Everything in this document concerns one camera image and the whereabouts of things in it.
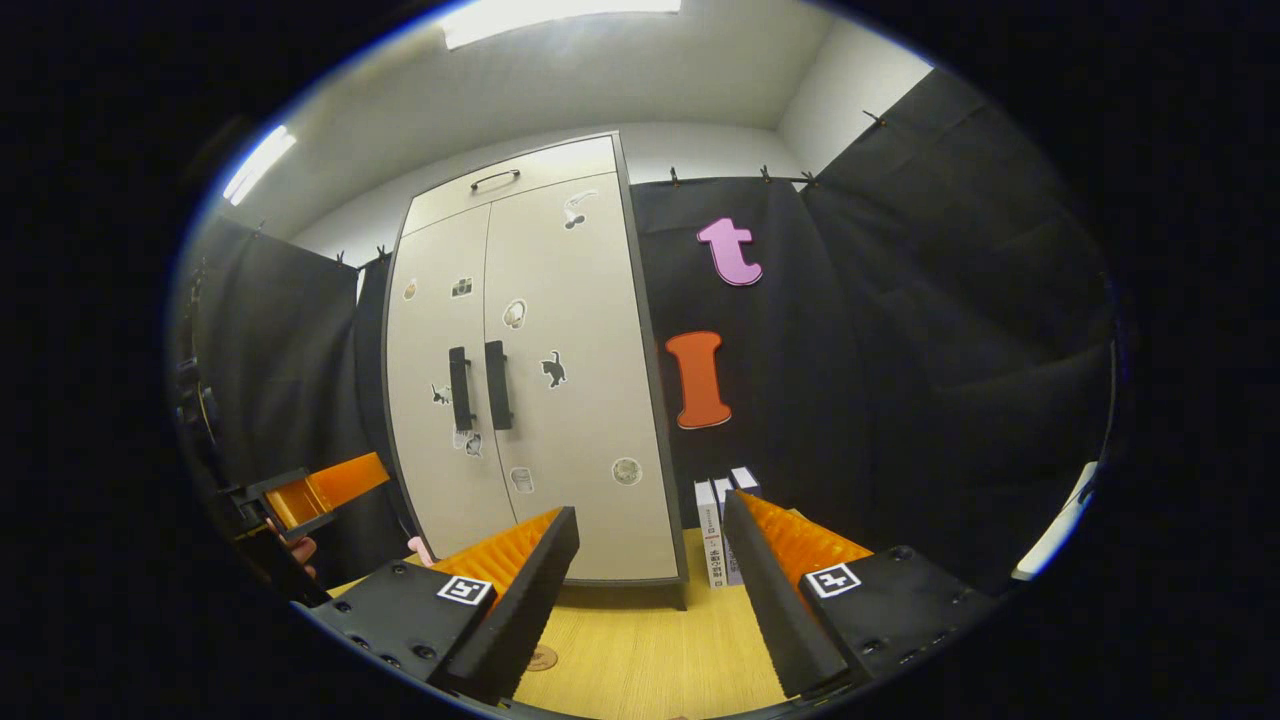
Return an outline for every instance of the black curtain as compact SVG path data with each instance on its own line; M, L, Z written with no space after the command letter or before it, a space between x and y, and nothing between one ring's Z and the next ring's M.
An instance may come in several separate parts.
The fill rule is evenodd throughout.
M934 69L883 119L803 192L861 359L854 539L995 592L1101 450L1103 264L1042 155L957 78Z
M221 218L191 259L209 268L195 342L228 478L247 486L370 452L356 397L356 269ZM312 533L321 584L407 555L381 495L343 505Z
M767 496L847 532L865 507L858 465L865 452L860 373L838 278L822 238L790 183L718 178L631 188L649 309L671 423L681 520L698 527L692 484L748 466ZM721 218L748 229L740 245L760 279L731 286L717 274L698 233ZM684 401L673 336L710 331L722 338L716 366L731 419L681 429Z
M360 420L365 428L365 437L369 438L392 479L358 500L369 503L367 524L383 529L384 536L380 536L379 547L394 544L394 552L402 557L410 553L407 543L415 533L415 520L404 501L399 478L396 477L383 397L383 318L390 255L379 256L378 260L365 265L364 273L360 302L356 305L356 400L360 404Z

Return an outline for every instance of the drawer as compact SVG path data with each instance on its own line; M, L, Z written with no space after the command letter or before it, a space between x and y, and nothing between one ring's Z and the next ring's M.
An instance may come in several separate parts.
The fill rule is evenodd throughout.
M520 170L520 174L502 174ZM477 205L548 184L617 170L611 136L580 140L518 155L467 173L413 199L401 237ZM472 190L471 183L480 182Z

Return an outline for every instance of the wooden floor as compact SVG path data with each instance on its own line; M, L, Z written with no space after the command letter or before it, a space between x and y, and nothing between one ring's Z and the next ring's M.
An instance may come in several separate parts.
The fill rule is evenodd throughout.
M746 588L708 587L700 530L685 530L685 548L686 611L671 588L563 588L541 638L559 660L525 673L513 700L602 720L700 720L786 701Z

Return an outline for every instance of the cabinet door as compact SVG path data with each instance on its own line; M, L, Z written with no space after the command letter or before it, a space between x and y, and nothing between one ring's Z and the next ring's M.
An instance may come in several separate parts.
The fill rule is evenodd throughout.
M404 236L390 281L387 401L392 439L422 539L438 557L515 524L484 382L488 225L489 208L481 206ZM465 369L476 415L471 436L454 429L461 388L451 380L449 351L456 347L471 361Z
M485 340L507 355L516 519L577 509L568 579L677 577L617 173L493 204Z

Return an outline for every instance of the cat sticker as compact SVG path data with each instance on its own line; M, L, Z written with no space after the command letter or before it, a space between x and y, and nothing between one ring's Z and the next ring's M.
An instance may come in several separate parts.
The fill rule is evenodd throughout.
M579 211L579 205L581 205L588 197L593 197L595 195L599 193L594 190L588 190L585 192L579 192L573 197L564 201L564 229L571 231L586 222L586 215L582 215Z
M480 433L471 433L471 438L467 439L467 455L471 457L480 457L480 446L484 441L480 439Z
M507 305L507 311L502 314L502 324L518 331L525 324L525 311L527 307L524 300L512 300L511 305Z
M564 384L564 365L559 361L559 351L552 350L552 359L543 360L543 374L552 378L550 389Z

